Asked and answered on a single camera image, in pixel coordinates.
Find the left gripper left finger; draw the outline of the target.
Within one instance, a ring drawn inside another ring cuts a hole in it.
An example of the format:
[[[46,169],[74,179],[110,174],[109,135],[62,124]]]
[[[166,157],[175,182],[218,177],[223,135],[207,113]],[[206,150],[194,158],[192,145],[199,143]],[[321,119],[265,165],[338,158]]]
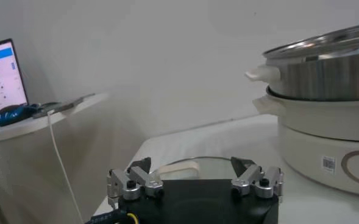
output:
[[[141,198],[143,192],[150,198],[161,199],[164,196],[163,181],[149,173],[150,157],[134,161],[126,170],[110,169],[107,175],[108,201],[122,197],[125,201]]]

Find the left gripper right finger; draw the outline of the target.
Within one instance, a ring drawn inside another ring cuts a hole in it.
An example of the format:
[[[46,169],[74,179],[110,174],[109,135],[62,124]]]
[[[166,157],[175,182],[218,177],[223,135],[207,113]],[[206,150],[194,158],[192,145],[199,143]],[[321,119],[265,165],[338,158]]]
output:
[[[243,198],[253,192],[258,198],[280,198],[283,195],[284,173],[281,168],[271,166],[264,170],[251,159],[231,157],[236,178],[230,182],[234,198]]]

